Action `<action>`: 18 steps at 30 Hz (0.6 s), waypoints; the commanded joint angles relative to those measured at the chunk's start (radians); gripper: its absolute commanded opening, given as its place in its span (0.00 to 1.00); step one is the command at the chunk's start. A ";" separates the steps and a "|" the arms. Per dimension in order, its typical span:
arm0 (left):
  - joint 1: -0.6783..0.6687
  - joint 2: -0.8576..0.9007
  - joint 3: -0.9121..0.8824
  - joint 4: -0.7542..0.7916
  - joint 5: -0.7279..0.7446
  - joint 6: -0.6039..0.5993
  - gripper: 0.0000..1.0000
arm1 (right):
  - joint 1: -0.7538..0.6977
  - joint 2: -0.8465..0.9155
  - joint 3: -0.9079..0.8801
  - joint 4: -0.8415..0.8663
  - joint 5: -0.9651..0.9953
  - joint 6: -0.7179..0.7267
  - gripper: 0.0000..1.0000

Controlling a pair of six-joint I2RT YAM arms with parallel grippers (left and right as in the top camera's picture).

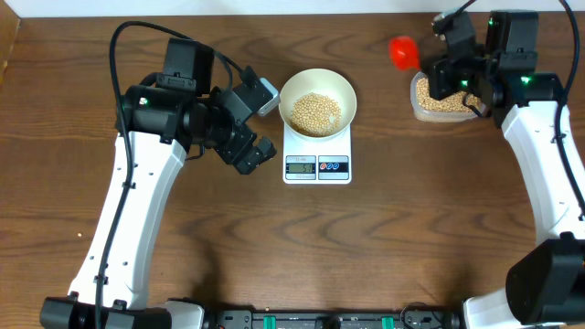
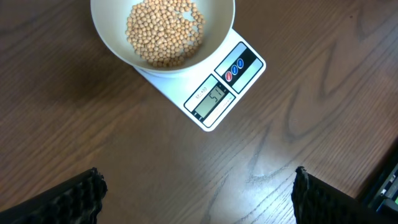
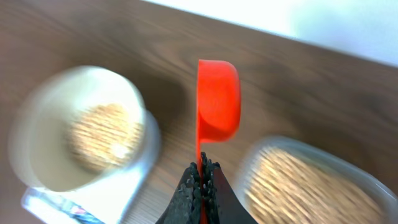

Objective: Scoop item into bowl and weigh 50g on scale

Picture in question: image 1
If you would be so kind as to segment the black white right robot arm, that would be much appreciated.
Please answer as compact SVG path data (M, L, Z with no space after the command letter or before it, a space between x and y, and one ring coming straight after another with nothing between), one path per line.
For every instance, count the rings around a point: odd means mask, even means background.
M433 99L478 97L518 161L535 220L536 246L506 274L505 286L463 303L466 328L528 328L584 319L584 166L569 123L566 84L537 71L538 14L495 10L477 43L463 9L437 15L446 45L421 61Z

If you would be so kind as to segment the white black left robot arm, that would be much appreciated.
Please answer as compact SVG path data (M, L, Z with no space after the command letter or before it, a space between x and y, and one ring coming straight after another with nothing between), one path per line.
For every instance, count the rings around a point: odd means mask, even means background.
M214 150L247 175L275 156L271 141L248 127L280 101L279 92L251 68L225 67L240 84L211 83L220 54L172 38L164 68L121 97L118 137L108 194L88 254L64 297L48 297L46 328L210 328L214 319L196 302L148 303L149 274L166 201L190 149Z

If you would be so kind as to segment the red plastic measuring scoop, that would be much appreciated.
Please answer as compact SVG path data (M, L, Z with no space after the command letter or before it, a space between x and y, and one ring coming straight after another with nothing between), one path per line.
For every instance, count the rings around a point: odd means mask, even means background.
M388 43L389 57L400 70L420 69L420 52L416 41L408 36L392 38Z

